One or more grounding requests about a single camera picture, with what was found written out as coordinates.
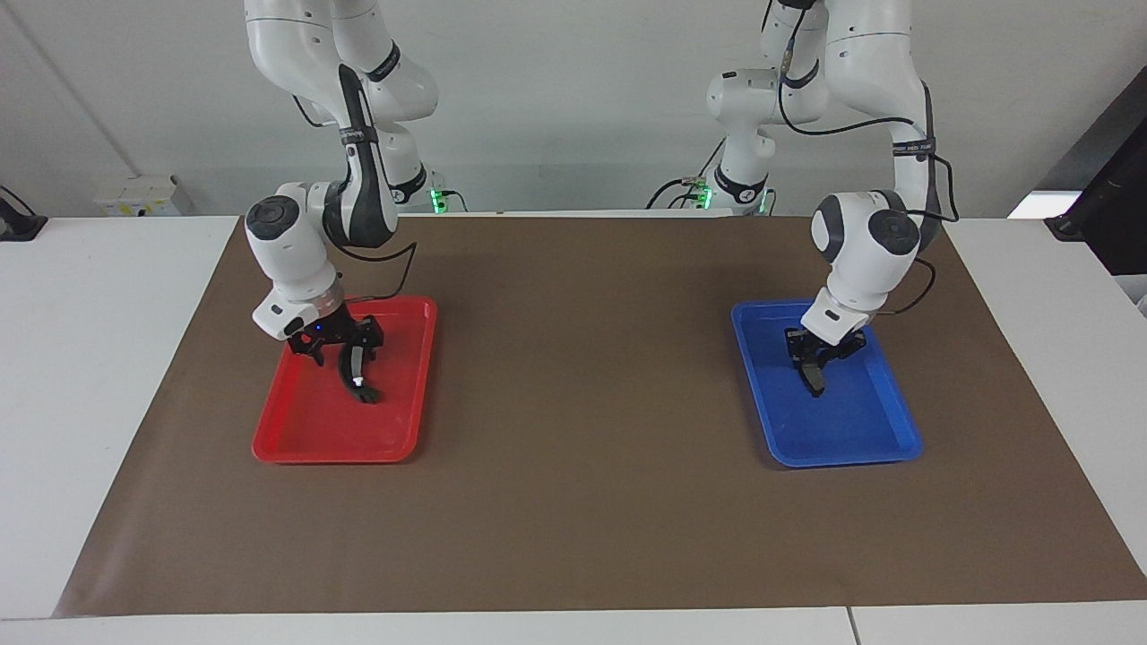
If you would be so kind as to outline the curved brake shoe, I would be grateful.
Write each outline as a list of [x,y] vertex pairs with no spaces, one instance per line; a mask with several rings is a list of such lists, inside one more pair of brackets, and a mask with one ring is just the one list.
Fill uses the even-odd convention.
[[362,383],[353,383],[348,376],[348,345],[361,345],[361,344],[344,344],[340,350],[340,379],[341,383],[348,388],[348,393],[351,393],[356,401],[360,401],[362,404],[373,405],[381,399],[381,393],[373,384],[367,382],[366,367],[375,359],[375,348],[365,345],[369,348],[370,355],[368,362],[364,364],[364,376],[365,381]]

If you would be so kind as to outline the blue plastic tray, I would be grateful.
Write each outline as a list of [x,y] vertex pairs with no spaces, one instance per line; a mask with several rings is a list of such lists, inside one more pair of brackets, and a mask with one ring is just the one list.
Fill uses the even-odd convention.
[[872,327],[865,345],[824,368],[816,397],[791,364],[785,331],[798,328],[807,300],[746,301],[729,311],[746,376],[772,457],[786,467],[910,461],[923,441]]

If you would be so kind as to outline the red plastic tray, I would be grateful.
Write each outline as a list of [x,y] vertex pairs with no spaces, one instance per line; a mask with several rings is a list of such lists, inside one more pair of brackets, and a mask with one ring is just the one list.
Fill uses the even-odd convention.
[[286,347],[278,363],[253,454],[272,464],[397,464],[418,448],[438,306],[427,297],[351,303],[349,314],[375,319],[384,343],[362,356],[361,401],[341,376],[341,345],[321,348],[323,364]]

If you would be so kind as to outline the white flat panel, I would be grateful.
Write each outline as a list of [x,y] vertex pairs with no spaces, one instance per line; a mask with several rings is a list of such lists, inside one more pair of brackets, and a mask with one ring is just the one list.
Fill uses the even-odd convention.
[[1079,199],[1080,191],[1032,191],[1012,209],[1008,219],[1048,219],[1064,215]]

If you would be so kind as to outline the brown paper table mat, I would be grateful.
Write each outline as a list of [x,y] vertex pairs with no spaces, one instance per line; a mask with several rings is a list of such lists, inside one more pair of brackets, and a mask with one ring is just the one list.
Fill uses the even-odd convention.
[[414,218],[439,309],[409,460],[276,466],[281,345],[235,226],[58,616],[1147,599],[949,238],[877,319],[923,436],[905,464],[768,457],[729,311],[811,297],[802,218]]

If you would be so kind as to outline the large black equipment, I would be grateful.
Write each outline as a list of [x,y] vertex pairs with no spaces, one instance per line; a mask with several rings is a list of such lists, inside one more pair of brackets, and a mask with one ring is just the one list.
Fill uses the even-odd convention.
[[1089,244],[1113,275],[1147,274],[1147,81],[1136,78],[1106,107],[1044,188],[1077,189],[1045,219],[1053,238]]

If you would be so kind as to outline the white wall socket box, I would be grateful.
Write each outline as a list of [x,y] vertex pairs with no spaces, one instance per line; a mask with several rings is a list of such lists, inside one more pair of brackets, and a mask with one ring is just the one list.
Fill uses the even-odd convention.
[[104,181],[99,184],[93,203],[108,217],[184,217],[193,211],[190,199],[172,174]]

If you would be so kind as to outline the black clamp bracket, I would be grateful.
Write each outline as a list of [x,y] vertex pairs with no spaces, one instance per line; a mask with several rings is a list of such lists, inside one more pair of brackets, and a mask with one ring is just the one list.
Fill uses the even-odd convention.
[[0,184],[0,242],[29,242],[47,225],[16,192]]

